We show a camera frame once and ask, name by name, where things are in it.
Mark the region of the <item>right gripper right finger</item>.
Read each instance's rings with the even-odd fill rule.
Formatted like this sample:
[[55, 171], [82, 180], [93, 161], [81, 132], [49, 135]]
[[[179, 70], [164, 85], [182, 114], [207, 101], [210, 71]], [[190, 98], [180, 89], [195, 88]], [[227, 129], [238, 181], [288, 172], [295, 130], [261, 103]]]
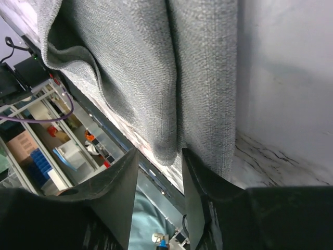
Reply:
[[244, 190], [182, 150], [182, 174], [191, 249], [244, 249], [247, 197]]

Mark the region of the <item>grey cloth napkin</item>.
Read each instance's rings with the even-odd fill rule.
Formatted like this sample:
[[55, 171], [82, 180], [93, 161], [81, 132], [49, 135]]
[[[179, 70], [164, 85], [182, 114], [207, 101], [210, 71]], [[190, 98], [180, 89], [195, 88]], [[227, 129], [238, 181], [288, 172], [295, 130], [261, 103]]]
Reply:
[[31, 1], [41, 53], [134, 127], [156, 161], [190, 149], [228, 178], [235, 148], [237, 1]]

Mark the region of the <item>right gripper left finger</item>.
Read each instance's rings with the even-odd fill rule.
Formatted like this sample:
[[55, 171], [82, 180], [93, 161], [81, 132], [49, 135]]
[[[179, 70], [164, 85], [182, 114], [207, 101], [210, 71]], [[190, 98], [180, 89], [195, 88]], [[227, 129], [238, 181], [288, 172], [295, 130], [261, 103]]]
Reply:
[[138, 176], [138, 150], [130, 149], [114, 165], [57, 198], [90, 208], [119, 244], [127, 249]]

